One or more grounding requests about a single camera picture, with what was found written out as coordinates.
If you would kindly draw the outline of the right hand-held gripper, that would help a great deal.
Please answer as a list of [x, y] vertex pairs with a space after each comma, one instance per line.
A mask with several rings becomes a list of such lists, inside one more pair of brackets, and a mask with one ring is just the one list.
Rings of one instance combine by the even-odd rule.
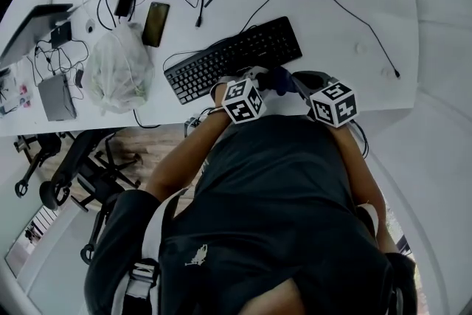
[[340, 128], [359, 115], [356, 92], [345, 82], [316, 71], [294, 72], [292, 81], [316, 121]]

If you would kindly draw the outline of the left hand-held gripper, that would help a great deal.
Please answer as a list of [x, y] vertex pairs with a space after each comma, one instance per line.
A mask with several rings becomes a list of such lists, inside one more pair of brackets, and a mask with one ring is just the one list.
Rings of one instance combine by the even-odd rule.
[[255, 66], [236, 75], [221, 77], [210, 89], [213, 100], [216, 99], [217, 87], [223, 84], [226, 89], [219, 104], [234, 124], [258, 120], [264, 115], [267, 108], [259, 91], [274, 88], [273, 75], [267, 69]]

